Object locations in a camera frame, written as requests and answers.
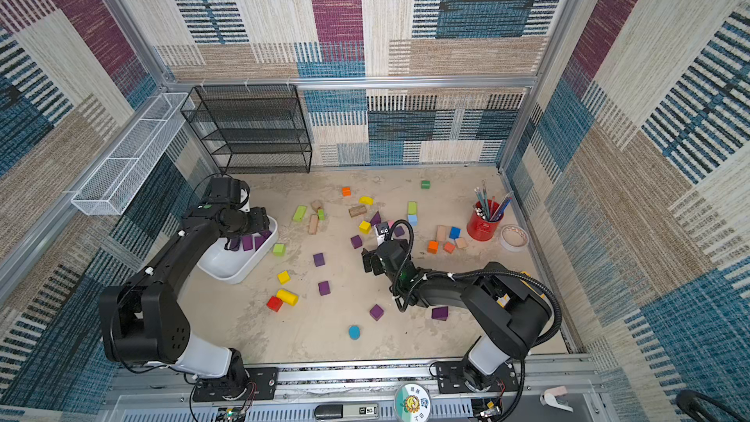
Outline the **purple cube under arm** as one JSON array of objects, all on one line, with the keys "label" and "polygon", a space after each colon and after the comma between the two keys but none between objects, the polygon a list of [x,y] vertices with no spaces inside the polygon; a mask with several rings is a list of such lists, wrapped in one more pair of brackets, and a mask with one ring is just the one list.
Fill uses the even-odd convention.
[{"label": "purple cube under arm", "polygon": [[433,320],[440,320],[441,322],[445,322],[448,320],[449,317],[449,308],[448,307],[435,307],[432,309],[431,318]]}]

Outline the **purple rectangular block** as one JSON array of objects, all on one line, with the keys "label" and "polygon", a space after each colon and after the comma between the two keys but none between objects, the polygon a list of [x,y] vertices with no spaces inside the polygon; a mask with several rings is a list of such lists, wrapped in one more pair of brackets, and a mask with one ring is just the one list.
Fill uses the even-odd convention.
[{"label": "purple rectangular block", "polygon": [[241,239],[242,248],[244,251],[252,251],[254,249],[254,238],[253,236],[244,236]]}]

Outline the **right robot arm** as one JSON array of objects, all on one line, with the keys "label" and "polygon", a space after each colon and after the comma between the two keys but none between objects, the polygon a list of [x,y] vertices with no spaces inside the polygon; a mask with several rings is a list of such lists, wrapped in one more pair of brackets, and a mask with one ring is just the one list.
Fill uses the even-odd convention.
[{"label": "right robot arm", "polygon": [[373,250],[363,250],[363,269],[384,275],[399,312],[411,307],[457,307],[470,312],[482,330],[461,361],[463,384],[484,392],[500,379],[509,363],[524,363],[536,346],[562,327],[562,308],[554,292],[534,277],[498,262],[480,270],[449,273],[417,267],[414,232],[406,220],[394,222]]}]

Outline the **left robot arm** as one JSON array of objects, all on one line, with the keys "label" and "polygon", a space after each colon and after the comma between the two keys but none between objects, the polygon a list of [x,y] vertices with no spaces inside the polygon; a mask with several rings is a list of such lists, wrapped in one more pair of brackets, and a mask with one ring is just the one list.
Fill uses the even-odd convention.
[{"label": "left robot arm", "polygon": [[218,240],[269,230],[263,207],[249,204],[250,187],[214,177],[181,229],[138,273],[105,288],[99,315],[105,356],[134,374],[161,368],[195,376],[208,400],[236,401],[254,388],[236,349],[214,345],[191,330],[178,294],[201,257]]}]

